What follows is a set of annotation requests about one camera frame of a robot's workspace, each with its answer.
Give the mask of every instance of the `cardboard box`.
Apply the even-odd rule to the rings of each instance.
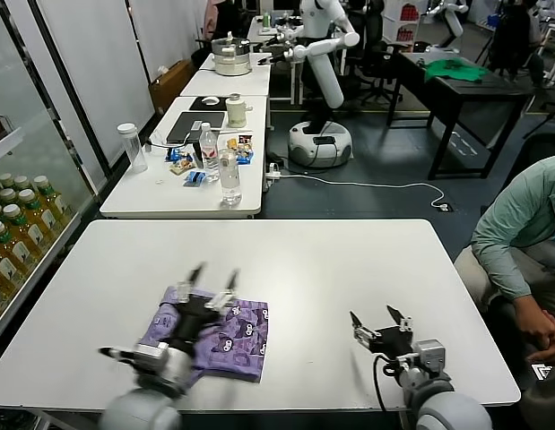
[[[150,96],[158,115],[163,115],[195,74],[191,60],[182,60],[150,84]]]

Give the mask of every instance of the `white cable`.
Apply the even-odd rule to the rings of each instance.
[[[431,184],[425,184],[424,182],[419,182],[415,184],[405,184],[405,185],[384,185],[384,184],[361,184],[359,182],[332,182],[332,181],[325,181],[320,177],[305,176],[305,175],[281,175],[281,177],[302,177],[304,179],[313,179],[314,181],[322,182],[324,184],[329,184],[329,185],[372,186],[375,188],[410,188],[412,186],[427,186],[428,188],[432,188],[433,190],[436,190],[440,193],[440,196],[438,198],[430,202],[430,206],[432,206],[433,208],[441,207],[441,205],[436,203],[445,198],[445,194],[440,188],[437,188],[436,186]]]

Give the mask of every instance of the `white tabletop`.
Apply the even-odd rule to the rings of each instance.
[[[269,53],[252,53],[250,61],[251,73],[240,76],[223,76],[213,70],[212,54],[197,71],[189,84],[181,91],[181,96],[229,96],[237,92],[242,96],[269,95],[269,75],[271,66],[257,65],[257,61],[265,58]]]
[[[153,132],[152,142],[163,144],[183,111],[188,111],[194,97],[178,97]],[[198,188],[183,186],[187,173],[176,176],[165,163],[167,150],[153,147],[145,152],[148,169],[135,174],[129,168],[100,208],[102,215],[121,219],[180,218],[247,218],[261,210],[265,151],[266,97],[244,97],[253,108],[247,112],[246,130],[251,132],[221,134],[218,146],[239,134],[251,134],[254,157],[250,165],[239,166],[241,202],[233,208],[221,206],[221,184],[204,184]],[[227,115],[223,122],[227,127]]]
[[[276,32],[273,31],[263,34],[263,23],[257,22],[257,19],[263,18],[263,16],[254,16],[251,20],[251,24],[249,25],[249,32],[247,33],[247,39],[251,43],[261,43],[269,40],[273,36],[275,36]]]
[[[207,262],[198,287],[269,304],[260,383],[202,378],[181,410],[378,409],[372,358],[352,337],[413,318],[416,340],[447,348],[452,384],[484,405],[519,390],[425,220],[102,220],[92,222],[0,359],[0,407],[103,410],[134,373],[98,354],[133,345],[168,285]],[[381,374],[383,399],[403,391]]]

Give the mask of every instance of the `purple patterned fabric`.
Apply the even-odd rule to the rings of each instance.
[[[210,297],[210,293],[194,294]],[[139,343],[157,346],[175,328],[180,316],[172,304],[178,302],[175,287],[168,287],[152,323]],[[263,370],[269,309],[265,302],[236,300],[221,318],[221,326],[202,331],[195,344],[191,387],[203,374],[222,374],[259,382]]]

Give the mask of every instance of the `green cloth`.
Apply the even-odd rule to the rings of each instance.
[[[471,245],[490,281],[509,300],[531,294],[509,252],[555,233],[555,156],[539,161],[514,178],[482,215]]]
[[[461,58],[437,60],[427,64],[424,81],[434,77],[457,79],[458,81],[480,82],[489,71],[478,65],[469,65]]]

